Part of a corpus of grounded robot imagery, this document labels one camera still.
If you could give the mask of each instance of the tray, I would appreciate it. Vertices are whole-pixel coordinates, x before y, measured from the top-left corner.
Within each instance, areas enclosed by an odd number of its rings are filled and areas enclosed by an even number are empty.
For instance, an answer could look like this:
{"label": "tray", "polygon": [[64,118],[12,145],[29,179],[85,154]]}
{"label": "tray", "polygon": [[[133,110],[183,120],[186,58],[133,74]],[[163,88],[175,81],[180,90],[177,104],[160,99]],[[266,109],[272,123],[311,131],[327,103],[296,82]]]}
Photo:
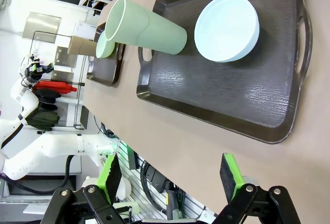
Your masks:
{"label": "tray", "polygon": [[[212,0],[156,0],[153,11],[182,26],[188,42],[178,55],[153,51],[149,62],[139,48],[140,99],[256,140],[275,144],[291,132],[307,73],[312,29],[304,0],[249,0],[260,23],[255,48],[243,59],[216,63],[194,43],[200,13]],[[305,22],[302,67],[298,24]]]}
{"label": "tray", "polygon": [[[105,23],[96,29],[94,41],[97,42],[105,29]],[[120,70],[125,52],[125,45],[116,43],[113,53],[107,58],[94,59],[93,72],[87,75],[91,81],[96,81],[105,86],[112,86],[119,80]]]}

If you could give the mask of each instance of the bowl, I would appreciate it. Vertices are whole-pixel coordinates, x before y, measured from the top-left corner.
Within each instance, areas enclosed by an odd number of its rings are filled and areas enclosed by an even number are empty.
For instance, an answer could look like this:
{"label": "bowl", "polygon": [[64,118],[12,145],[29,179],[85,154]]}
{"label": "bowl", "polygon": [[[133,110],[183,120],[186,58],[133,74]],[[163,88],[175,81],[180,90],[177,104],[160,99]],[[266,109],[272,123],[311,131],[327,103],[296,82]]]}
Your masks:
{"label": "bowl", "polygon": [[105,38],[105,32],[103,31],[96,45],[96,57],[98,58],[109,57],[113,52],[114,44],[115,43],[113,41],[109,41]]}
{"label": "bowl", "polygon": [[257,43],[257,12],[248,0],[213,0],[200,14],[194,36],[200,54],[211,61],[241,59]]}

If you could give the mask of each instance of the beige tabletop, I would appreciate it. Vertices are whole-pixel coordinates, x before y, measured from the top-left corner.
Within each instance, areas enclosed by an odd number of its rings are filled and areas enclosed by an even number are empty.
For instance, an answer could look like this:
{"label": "beige tabletop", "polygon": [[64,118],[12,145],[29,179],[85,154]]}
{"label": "beige tabletop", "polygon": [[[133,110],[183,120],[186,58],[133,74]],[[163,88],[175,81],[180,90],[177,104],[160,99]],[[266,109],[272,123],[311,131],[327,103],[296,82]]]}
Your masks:
{"label": "beige tabletop", "polygon": [[[132,0],[152,9],[155,0]],[[119,84],[87,81],[84,102],[115,134],[165,176],[215,212],[225,205],[221,154],[234,153],[244,175],[262,188],[285,186],[302,223],[329,223],[330,0],[306,0],[313,52],[292,134],[267,145],[136,96],[137,47],[127,46]],[[111,4],[101,13],[106,21]],[[259,223],[248,219],[246,223]]]}

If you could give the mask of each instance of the plastic tumbler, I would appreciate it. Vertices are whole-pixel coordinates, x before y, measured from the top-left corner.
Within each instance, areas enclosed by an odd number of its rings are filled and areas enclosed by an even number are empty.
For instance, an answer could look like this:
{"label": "plastic tumbler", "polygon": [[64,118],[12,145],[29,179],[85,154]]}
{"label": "plastic tumbler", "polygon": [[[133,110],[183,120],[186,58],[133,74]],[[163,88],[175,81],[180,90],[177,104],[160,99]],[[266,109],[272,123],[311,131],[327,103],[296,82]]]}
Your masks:
{"label": "plastic tumbler", "polygon": [[129,0],[117,0],[113,5],[105,37],[169,54],[178,54],[187,43],[187,32],[182,27]]}

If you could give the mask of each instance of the cup rim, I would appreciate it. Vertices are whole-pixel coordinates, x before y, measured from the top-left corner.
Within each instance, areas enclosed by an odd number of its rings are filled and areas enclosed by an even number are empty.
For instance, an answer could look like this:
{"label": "cup rim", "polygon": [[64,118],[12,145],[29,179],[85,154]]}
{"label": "cup rim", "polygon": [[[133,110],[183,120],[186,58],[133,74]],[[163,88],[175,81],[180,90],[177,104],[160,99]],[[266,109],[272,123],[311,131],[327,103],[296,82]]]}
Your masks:
{"label": "cup rim", "polygon": [[[111,38],[108,38],[108,37],[107,37],[107,25],[108,25],[109,17],[110,17],[110,15],[111,15],[112,11],[113,11],[113,8],[117,5],[117,3],[118,3],[118,2],[122,2],[122,1],[124,2],[124,10],[123,10],[123,13],[122,13],[122,17],[120,18],[119,24],[118,24],[118,26],[117,26],[115,32],[113,33],[113,35],[111,36]],[[120,28],[120,26],[121,26],[121,24],[122,24],[122,22],[123,22],[125,12],[126,12],[126,0],[117,0],[117,1],[115,2],[115,4],[112,6],[111,10],[110,10],[109,15],[108,15],[108,18],[107,18],[107,22],[106,22],[106,24],[105,24],[105,29],[104,29],[104,31],[105,31],[105,38],[106,38],[106,40],[108,40],[108,41],[109,41],[109,40],[112,40],[113,37],[117,34],[117,32],[118,32],[118,30],[119,30],[119,28]]]}

